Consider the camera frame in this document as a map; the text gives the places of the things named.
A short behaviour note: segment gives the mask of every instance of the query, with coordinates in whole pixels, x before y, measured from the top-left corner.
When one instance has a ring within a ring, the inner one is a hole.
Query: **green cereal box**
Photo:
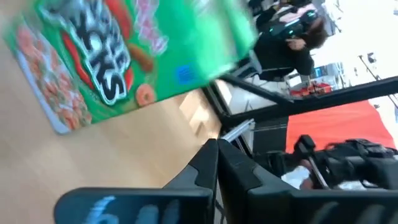
[[[199,88],[257,34],[242,0],[37,0],[4,39],[58,133]]]

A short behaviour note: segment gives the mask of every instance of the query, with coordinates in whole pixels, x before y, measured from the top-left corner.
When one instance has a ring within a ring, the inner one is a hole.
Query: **black jacket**
[[[301,75],[310,75],[314,68],[309,49],[300,51],[292,50],[283,40],[277,40],[269,35],[268,29],[272,25],[272,17],[276,10],[271,7],[263,11],[257,18],[256,25],[259,32],[266,30],[260,35],[254,46],[254,51],[265,70],[260,74],[260,79],[274,81],[280,79],[294,69]]]

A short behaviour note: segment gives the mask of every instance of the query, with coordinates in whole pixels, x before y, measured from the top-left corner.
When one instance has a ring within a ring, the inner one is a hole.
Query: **black metal frame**
[[[271,91],[245,82],[237,77],[225,76],[221,79],[265,99],[277,102],[276,105],[267,106],[265,108],[231,114],[228,109],[228,105],[216,86],[216,83],[210,83],[208,86],[203,88],[203,92],[210,105],[214,108],[214,111],[219,117],[223,129],[225,130],[233,128],[251,118],[254,118],[255,122],[259,123],[268,119],[306,113],[309,111],[391,95],[398,92],[398,77],[391,77],[371,83],[352,86],[320,96],[308,96],[296,99],[286,98],[280,94],[275,94]]]
[[[382,78],[380,78],[379,75],[375,75],[372,70],[369,68],[369,66],[367,65],[367,63],[363,60],[362,55],[358,56],[358,58],[361,60],[362,64],[366,67],[366,69],[369,71],[369,73],[373,76],[373,78],[375,79],[375,81],[378,80],[382,80]],[[390,98],[392,104],[394,104],[394,106],[398,109],[398,99],[395,95],[388,95],[388,98]]]

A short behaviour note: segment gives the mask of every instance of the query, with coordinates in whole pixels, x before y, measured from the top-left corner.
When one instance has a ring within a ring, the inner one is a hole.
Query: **red cloth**
[[[350,138],[364,138],[396,148],[380,114],[368,100],[290,116],[286,152],[293,153],[294,144],[302,134],[309,134],[318,150],[331,142]]]

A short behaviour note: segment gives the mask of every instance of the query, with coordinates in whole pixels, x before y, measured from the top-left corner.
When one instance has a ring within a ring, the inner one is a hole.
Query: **wooden floor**
[[[176,96],[174,100],[201,143],[218,137],[221,123],[200,89]]]

